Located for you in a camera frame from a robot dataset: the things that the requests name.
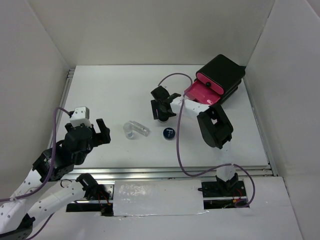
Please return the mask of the black round compact jar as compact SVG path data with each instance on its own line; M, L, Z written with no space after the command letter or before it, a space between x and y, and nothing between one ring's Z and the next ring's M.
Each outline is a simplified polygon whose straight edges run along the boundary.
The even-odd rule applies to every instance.
M159 121L160 123L162 123L162 124L165 124L165 123L167 123L167 122L169 121L169 119L167 119L167 120L160 120L160 119L158 119L158 121Z

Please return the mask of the navy round jar letter F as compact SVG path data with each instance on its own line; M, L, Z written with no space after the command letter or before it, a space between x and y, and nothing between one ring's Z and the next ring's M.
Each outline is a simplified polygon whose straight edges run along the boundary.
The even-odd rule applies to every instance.
M163 132L163 138L167 141L171 141L176 136L176 131L172 127L166 127Z

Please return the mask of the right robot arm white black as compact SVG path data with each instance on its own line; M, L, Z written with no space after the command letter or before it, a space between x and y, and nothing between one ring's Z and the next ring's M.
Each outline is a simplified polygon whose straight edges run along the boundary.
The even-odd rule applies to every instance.
M226 154L223 147L232 139L234 128L222 106L199 103L186 99L179 93L170 94L163 86L159 85L151 91L153 100L150 101L153 119L165 123L169 118L178 114L176 132L176 151L180 167L182 166L179 150L179 134L181 118L186 116L197 121L204 142L211 148L219 149L220 155ZM216 181L218 192L223 196L230 195L238 183L239 177L235 167L229 162L218 163Z

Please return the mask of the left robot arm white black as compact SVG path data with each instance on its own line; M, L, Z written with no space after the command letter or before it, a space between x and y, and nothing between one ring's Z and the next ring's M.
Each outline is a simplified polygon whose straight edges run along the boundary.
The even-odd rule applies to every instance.
M92 124L72 126L67 123L64 139L43 151L18 189L11 197L1 200L2 240L32 239L31 233L36 225L45 218L50 219L70 202L81 199L109 201L110 193L89 173L80 174L62 190L41 198L52 184L62 181L64 175L72 172L76 165L81 165L94 148L111 142L110 129L103 119L98 118L96 123L99 132Z

